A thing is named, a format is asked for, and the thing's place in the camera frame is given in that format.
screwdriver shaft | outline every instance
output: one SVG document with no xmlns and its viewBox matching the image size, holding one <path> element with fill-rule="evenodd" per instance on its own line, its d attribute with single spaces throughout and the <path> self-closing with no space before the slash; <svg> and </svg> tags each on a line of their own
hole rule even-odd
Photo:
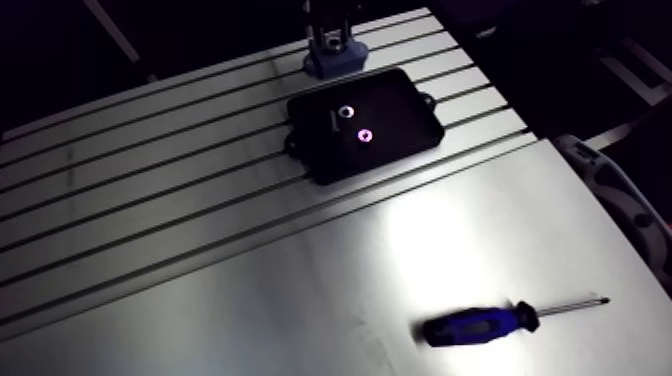
<svg viewBox="0 0 672 376">
<path fill-rule="evenodd" d="M 589 300 L 584 300 L 581 302 L 577 303 L 572 303 L 572 304 L 566 304 L 562 306 L 557 306 L 557 307 L 550 307 L 546 309 L 541 309 L 537 311 L 537 316 L 550 316 L 550 315 L 555 315 L 557 313 L 563 313 L 563 312 L 569 312 L 569 311 L 574 311 L 577 309 L 584 309 L 584 308 L 590 308 L 590 307 L 595 307 L 598 305 L 602 304 L 607 304 L 609 303 L 609 298 L 605 297 L 600 297 L 600 298 L 593 298 Z"/>
</svg>

metal table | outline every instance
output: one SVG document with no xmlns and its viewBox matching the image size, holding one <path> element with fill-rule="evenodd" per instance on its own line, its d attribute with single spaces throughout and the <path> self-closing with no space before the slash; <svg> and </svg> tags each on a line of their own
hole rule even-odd
<svg viewBox="0 0 672 376">
<path fill-rule="evenodd" d="M 354 28 L 439 98 L 431 151 L 318 187 L 281 152 L 305 42 L 5 135 L 5 375 L 667 375 L 672 304 L 581 181 L 426 9 Z M 484 346 L 468 306 L 605 307 Z M 637 309 L 637 321 L 630 321 Z"/>
</svg>

blue screwdriver handle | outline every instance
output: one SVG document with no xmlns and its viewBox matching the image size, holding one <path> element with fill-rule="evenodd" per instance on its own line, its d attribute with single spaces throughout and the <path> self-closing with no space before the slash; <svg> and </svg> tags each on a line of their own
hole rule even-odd
<svg viewBox="0 0 672 376">
<path fill-rule="evenodd" d="M 539 327 L 536 310 L 525 302 L 511 309 L 470 308 L 425 322 L 422 333 L 430 346 L 487 343 L 520 328 L 534 332 Z"/>
</svg>

screwdriver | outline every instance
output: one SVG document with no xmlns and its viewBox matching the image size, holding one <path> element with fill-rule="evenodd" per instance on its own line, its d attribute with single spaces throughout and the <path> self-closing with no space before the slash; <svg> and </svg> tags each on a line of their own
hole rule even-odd
<svg viewBox="0 0 672 376">
<path fill-rule="evenodd" d="M 422 325 L 422 335 L 432 347 L 475 345 L 504 337 L 520 328 L 534 332 L 539 317 L 574 311 L 609 303 L 600 297 L 537 311 L 525 302 L 513 308 L 469 308 Z"/>
</svg>

purple light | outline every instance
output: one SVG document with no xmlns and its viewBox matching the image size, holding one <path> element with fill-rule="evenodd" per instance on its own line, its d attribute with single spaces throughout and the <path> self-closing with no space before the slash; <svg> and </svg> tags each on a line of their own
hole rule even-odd
<svg viewBox="0 0 672 376">
<path fill-rule="evenodd" d="M 373 140 L 373 132 L 368 129 L 360 129 L 359 132 L 357 132 L 357 138 L 361 142 L 369 143 Z"/>
</svg>

